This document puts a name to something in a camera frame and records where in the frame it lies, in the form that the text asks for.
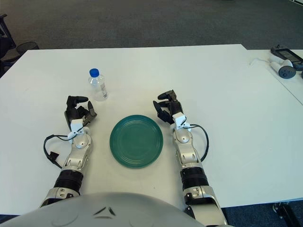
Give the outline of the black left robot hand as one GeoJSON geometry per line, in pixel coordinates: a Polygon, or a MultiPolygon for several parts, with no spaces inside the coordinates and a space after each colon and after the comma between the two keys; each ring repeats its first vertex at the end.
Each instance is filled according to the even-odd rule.
{"type": "Polygon", "coordinates": [[[82,125],[86,126],[87,124],[91,123],[98,115],[95,112],[92,103],[85,96],[68,96],[66,104],[67,104],[67,108],[64,112],[64,116],[70,130],[71,130],[72,120],[82,119],[83,120],[82,125]],[[77,107],[79,103],[85,103],[85,102],[88,103],[88,109],[85,109],[81,105],[77,107]]]}

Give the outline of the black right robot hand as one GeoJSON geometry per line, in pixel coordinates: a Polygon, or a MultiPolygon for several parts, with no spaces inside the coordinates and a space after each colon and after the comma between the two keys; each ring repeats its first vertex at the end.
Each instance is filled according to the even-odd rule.
{"type": "Polygon", "coordinates": [[[153,105],[157,111],[157,117],[162,121],[172,125],[175,121],[173,115],[183,113],[182,105],[177,100],[177,95],[174,90],[169,90],[158,96],[162,102],[153,101],[153,105]]]}

